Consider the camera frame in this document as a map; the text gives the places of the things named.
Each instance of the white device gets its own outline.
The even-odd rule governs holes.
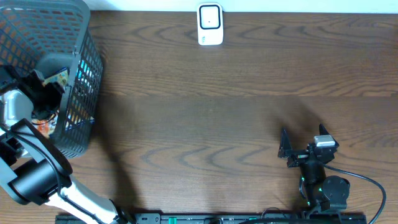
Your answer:
[[[218,3],[200,4],[197,11],[198,42],[200,45],[219,45],[223,42],[223,9]]]

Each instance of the white wall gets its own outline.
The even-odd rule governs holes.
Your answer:
[[[196,11],[201,0],[84,0],[91,10]],[[398,13],[398,0],[217,0],[226,12]]]

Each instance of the brown wooden surface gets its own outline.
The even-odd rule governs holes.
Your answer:
[[[197,43],[195,13],[92,12],[103,76],[90,148],[74,174],[128,207],[261,212],[303,205],[279,132],[305,147],[319,122],[331,166],[379,181],[378,223],[398,223],[398,20],[376,14],[224,14],[224,42]],[[327,171],[328,175],[336,174]],[[351,182],[370,220],[379,189]],[[52,223],[59,209],[0,191],[0,223]]]

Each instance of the plastic basket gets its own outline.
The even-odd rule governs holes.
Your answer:
[[[81,0],[0,1],[0,65],[44,77],[69,68],[51,140],[67,157],[87,149],[103,66],[88,31],[90,10]]]

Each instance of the wooden table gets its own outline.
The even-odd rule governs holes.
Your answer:
[[[330,165],[379,181],[378,223],[397,223],[397,18],[225,13],[223,44],[202,47],[192,12],[93,12],[105,72],[74,175],[132,210],[290,209],[305,201],[299,169],[277,158],[280,129],[302,149],[322,122],[340,143]],[[341,176],[348,211],[370,220],[380,190]],[[0,223],[53,223],[61,212],[0,194]]]

